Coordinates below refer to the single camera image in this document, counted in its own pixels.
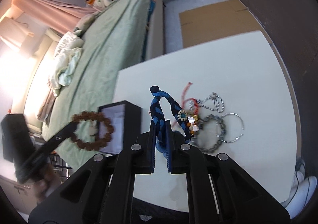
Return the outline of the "left hand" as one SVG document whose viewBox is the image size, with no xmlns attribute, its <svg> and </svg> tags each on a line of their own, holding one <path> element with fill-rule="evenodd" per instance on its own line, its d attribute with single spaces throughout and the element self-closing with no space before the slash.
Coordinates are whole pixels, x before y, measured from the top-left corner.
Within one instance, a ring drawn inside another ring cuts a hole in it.
<svg viewBox="0 0 318 224">
<path fill-rule="evenodd" d="M 61 178 L 57 175 L 51 164 L 46 164 L 42 169 L 43 179 L 33 183 L 33 194 L 37 204 L 44 201 L 54 190 L 61 185 Z"/>
</svg>

